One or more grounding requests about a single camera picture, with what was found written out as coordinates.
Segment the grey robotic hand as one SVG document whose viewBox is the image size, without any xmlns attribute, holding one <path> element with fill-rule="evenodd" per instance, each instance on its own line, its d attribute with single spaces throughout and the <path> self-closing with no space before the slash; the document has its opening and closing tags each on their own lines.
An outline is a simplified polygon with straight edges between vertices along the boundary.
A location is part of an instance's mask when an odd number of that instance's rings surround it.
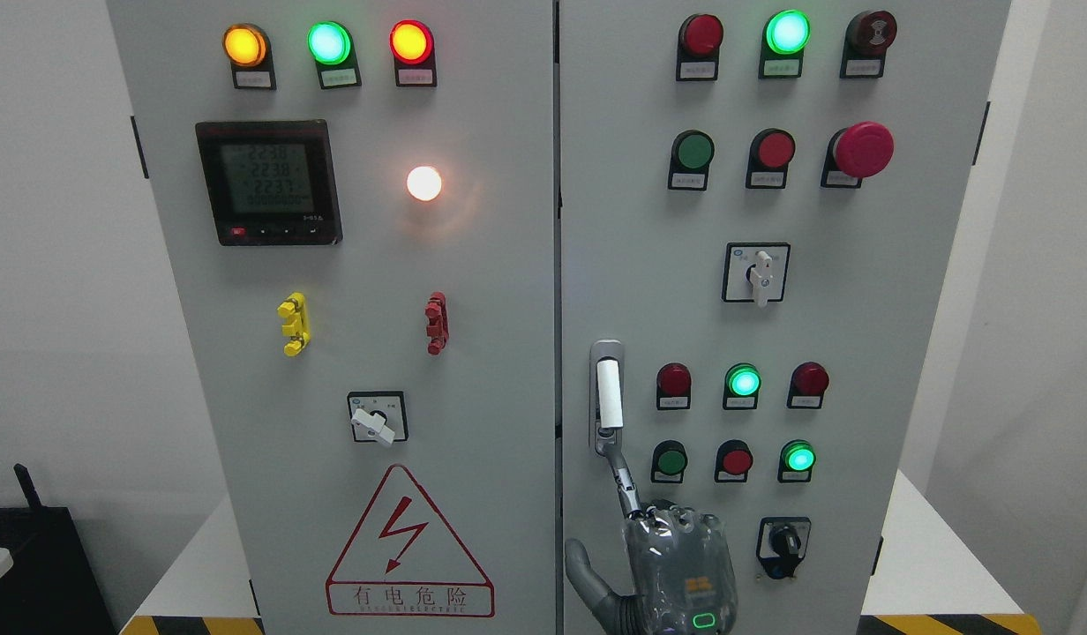
<svg viewBox="0 0 1087 635">
<path fill-rule="evenodd" d="M 641 502 L 619 443 L 597 443 L 623 511 L 633 588 L 596 574 L 580 540 L 565 543 L 569 583 L 607 634 L 728 634 L 738 615 L 736 575 L 719 516 L 667 499 Z"/>
</svg>

